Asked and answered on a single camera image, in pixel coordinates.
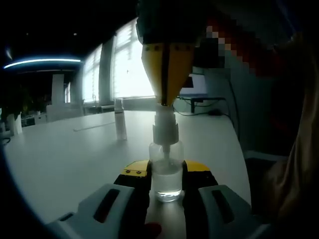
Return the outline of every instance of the desk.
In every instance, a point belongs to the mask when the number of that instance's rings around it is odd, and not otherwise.
[[[127,164],[149,158],[154,115],[125,111],[128,140],[124,142],[116,140],[114,113],[26,127],[5,147],[9,169],[31,208],[44,223],[51,222],[76,212],[80,201],[104,184],[113,183]],[[185,159],[208,166],[219,184],[227,185],[250,204],[243,153],[228,117],[176,114],[176,120]],[[173,206],[164,207],[168,212]]]

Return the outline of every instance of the white table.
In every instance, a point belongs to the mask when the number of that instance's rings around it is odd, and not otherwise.
[[[104,184],[113,183],[126,165],[148,159],[154,114],[125,111],[125,142],[116,140],[113,112],[33,125],[14,136],[5,147],[7,162],[39,218],[48,223],[76,212],[80,201]],[[208,166],[219,184],[227,185],[250,204],[243,153],[228,117],[176,114],[176,120],[185,159]],[[152,193],[150,196],[146,221],[160,221],[170,214],[173,223],[178,221],[178,227],[185,227],[183,208],[177,207],[180,202],[163,205],[153,200]],[[159,208],[160,213],[152,213]],[[163,230],[169,225],[169,221],[163,223]],[[175,236],[170,232],[160,238]]]

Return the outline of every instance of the window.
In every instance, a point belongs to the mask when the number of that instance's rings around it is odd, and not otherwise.
[[[102,45],[86,59],[83,67],[82,99],[84,103],[99,101],[99,73]]]
[[[70,89],[71,89],[71,82],[69,82],[68,86],[64,90],[64,102],[65,103],[70,103],[71,102]]]
[[[112,56],[113,98],[154,96],[142,63],[142,44],[136,32],[136,19],[117,31]]]

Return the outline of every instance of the ceiling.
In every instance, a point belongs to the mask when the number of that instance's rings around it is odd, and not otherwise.
[[[0,63],[27,57],[83,59],[136,16],[136,4],[137,0],[9,1],[2,6],[6,14],[1,16]]]

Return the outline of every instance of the blue light strip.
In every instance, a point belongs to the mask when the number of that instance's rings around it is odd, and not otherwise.
[[[35,59],[35,60],[27,60],[27,61],[19,61],[15,62],[9,65],[4,66],[3,68],[9,68],[11,66],[16,66],[20,64],[26,64],[26,63],[32,63],[32,62],[45,62],[45,61],[66,61],[66,62],[81,62],[81,60],[75,60],[75,59],[61,59],[61,58],[49,58],[49,59]]]

